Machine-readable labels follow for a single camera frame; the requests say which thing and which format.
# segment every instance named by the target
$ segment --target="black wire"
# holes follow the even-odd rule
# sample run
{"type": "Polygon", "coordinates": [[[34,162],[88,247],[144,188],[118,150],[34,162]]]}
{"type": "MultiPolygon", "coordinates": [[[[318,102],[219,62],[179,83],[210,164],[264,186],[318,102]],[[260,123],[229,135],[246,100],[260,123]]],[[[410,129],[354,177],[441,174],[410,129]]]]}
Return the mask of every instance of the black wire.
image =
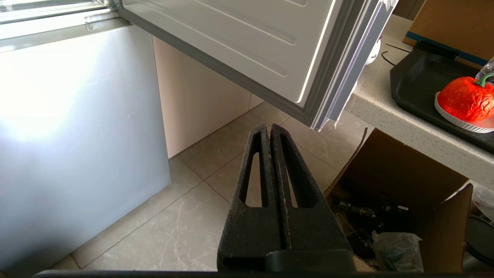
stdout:
{"type": "Polygon", "coordinates": [[[399,47],[397,47],[397,46],[392,46],[392,45],[390,45],[390,44],[386,44],[386,45],[387,45],[387,46],[394,47],[394,48],[399,49],[399,50],[402,50],[402,51],[405,51],[405,52],[408,52],[408,53],[411,53],[411,51],[408,51],[408,50],[403,49],[403,48],[399,48],[399,47]]]}
{"type": "Polygon", "coordinates": [[[388,59],[386,59],[386,57],[384,57],[384,54],[385,54],[385,53],[388,53],[388,52],[389,52],[389,51],[387,51],[387,50],[386,50],[385,52],[381,53],[382,58],[383,58],[384,60],[386,60],[386,62],[388,62],[388,63],[392,64],[393,66],[396,66],[395,64],[391,63],[388,59]]]}

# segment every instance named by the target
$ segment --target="black tray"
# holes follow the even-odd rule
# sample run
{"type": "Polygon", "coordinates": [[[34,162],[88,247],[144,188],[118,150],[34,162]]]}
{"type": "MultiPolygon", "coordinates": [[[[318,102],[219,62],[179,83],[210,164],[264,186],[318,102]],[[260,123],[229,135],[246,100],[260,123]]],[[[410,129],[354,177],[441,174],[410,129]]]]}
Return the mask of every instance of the black tray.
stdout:
{"type": "Polygon", "coordinates": [[[415,48],[390,71],[391,96],[404,110],[454,134],[490,153],[494,153],[494,132],[474,133],[445,120],[434,107],[434,97],[452,80],[475,77],[479,70],[449,57],[415,48]]]}

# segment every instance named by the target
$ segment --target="plastic bottle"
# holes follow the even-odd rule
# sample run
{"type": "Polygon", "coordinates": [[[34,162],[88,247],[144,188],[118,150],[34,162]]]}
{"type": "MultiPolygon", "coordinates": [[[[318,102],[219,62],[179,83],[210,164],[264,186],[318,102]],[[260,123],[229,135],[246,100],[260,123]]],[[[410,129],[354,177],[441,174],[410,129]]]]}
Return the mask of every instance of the plastic bottle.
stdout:
{"type": "MultiPolygon", "coordinates": [[[[479,80],[484,75],[486,75],[488,73],[491,73],[491,72],[494,72],[494,57],[492,57],[492,59],[490,59],[490,61],[487,62],[487,64],[479,71],[479,73],[477,73],[477,75],[475,76],[475,78],[477,80],[479,80]]],[[[489,82],[491,85],[494,86],[494,77],[487,78],[487,82],[489,82]]]]}

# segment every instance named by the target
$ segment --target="refrigerator door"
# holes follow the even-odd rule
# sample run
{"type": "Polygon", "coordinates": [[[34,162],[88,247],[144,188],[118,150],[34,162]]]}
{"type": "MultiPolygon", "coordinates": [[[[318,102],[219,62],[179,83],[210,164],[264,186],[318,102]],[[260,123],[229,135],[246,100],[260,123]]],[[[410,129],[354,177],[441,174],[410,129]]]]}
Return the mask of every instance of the refrigerator door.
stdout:
{"type": "Polygon", "coordinates": [[[313,129],[338,121],[396,0],[121,0],[122,17],[313,129]]]}

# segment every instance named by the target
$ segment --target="green stem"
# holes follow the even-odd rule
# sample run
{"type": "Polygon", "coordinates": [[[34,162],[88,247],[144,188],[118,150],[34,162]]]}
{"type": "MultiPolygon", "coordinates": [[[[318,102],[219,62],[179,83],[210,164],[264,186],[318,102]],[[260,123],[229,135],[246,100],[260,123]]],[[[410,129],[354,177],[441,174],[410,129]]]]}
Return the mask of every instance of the green stem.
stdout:
{"type": "Polygon", "coordinates": [[[483,88],[486,86],[487,78],[489,78],[491,76],[494,76],[494,72],[491,72],[491,73],[484,75],[480,80],[478,80],[477,82],[474,82],[473,84],[477,84],[483,88]]]}

